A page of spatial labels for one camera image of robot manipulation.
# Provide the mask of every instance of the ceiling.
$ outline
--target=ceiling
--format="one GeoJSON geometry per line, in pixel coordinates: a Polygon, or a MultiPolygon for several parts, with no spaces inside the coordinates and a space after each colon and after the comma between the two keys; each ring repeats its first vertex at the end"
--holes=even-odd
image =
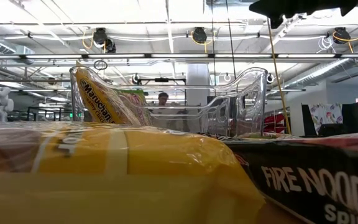
{"type": "MultiPolygon", "coordinates": [[[[271,53],[266,18],[250,12],[247,4],[229,6],[229,12],[226,6],[216,6],[212,13],[203,0],[25,0],[21,1],[25,10],[17,7],[13,1],[18,0],[0,0],[0,40],[26,46],[35,54],[100,54],[103,50],[94,45],[87,48],[91,45],[91,39],[87,37],[97,27],[106,28],[107,35],[117,47],[117,53],[121,54],[271,53]],[[190,37],[195,27],[204,27],[209,38],[214,33],[215,41],[206,47],[195,44],[190,37]]],[[[348,45],[333,44],[326,50],[321,48],[321,44],[319,47],[319,42],[327,33],[332,34],[335,27],[345,27],[352,38],[358,37],[358,7],[345,17],[341,17],[339,10],[335,9],[303,15],[302,19],[294,18],[287,28],[281,26],[273,30],[272,37],[276,37],[286,29],[275,42],[275,52],[323,54],[334,50],[349,51],[348,45]]],[[[358,40],[352,44],[356,51],[358,40]]],[[[47,60],[36,62],[53,64],[47,60]]],[[[32,78],[37,79],[69,78],[70,67],[50,66],[37,71],[39,67],[22,65],[6,66],[5,69],[24,75],[24,67],[28,67],[28,72],[34,73],[32,78]]],[[[186,75],[186,65],[186,62],[161,62],[150,66],[110,66],[99,74],[117,84],[124,83],[119,73],[128,81],[136,73],[144,78],[171,77],[174,73],[175,77],[181,78],[186,75]]],[[[282,79],[289,80],[312,65],[278,63],[277,72],[282,79]]],[[[219,77],[218,85],[227,83],[224,79],[226,74],[234,76],[233,66],[237,75],[250,67],[262,67],[275,73],[274,65],[270,62],[208,64],[210,74],[219,77]]]]}

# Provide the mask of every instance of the white robot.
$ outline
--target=white robot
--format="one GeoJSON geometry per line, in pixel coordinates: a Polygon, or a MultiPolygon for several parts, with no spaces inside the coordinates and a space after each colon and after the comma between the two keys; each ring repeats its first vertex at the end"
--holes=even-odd
{"type": "Polygon", "coordinates": [[[0,87],[0,121],[7,121],[6,112],[13,111],[13,100],[8,97],[10,92],[10,88],[0,87]]]}

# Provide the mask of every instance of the white pillar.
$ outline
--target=white pillar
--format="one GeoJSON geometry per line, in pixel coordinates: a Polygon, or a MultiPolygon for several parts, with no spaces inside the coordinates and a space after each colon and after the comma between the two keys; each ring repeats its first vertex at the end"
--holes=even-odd
{"type": "MultiPolygon", "coordinates": [[[[209,71],[207,64],[188,64],[187,85],[209,85],[209,71]]],[[[209,90],[187,90],[187,105],[207,105],[207,96],[209,96],[209,90]]]]}

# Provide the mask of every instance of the maruchan noodle package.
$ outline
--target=maruchan noodle package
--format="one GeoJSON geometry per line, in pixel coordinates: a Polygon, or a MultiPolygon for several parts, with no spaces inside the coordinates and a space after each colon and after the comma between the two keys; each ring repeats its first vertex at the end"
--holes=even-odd
{"type": "Polygon", "coordinates": [[[222,142],[102,123],[0,123],[0,223],[296,223],[222,142]]]}
{"type": "Polygon", "coordinates": [[[142,90],[115,90],[92,70],[80,63],[75,72],[80,96],[93,120],[100,123],[117,123],[151,126],[150,113],[145,105],[142,90]]]}

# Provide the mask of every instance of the person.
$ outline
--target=person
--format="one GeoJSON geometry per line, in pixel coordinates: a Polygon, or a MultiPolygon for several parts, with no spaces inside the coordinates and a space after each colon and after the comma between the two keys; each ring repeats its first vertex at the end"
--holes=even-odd
{"type": "Polygon", "coordinates": [[[158,105],[165,106],[167,104],[168,97],[168,94],[164,92],[158,94],[158,105]]]}

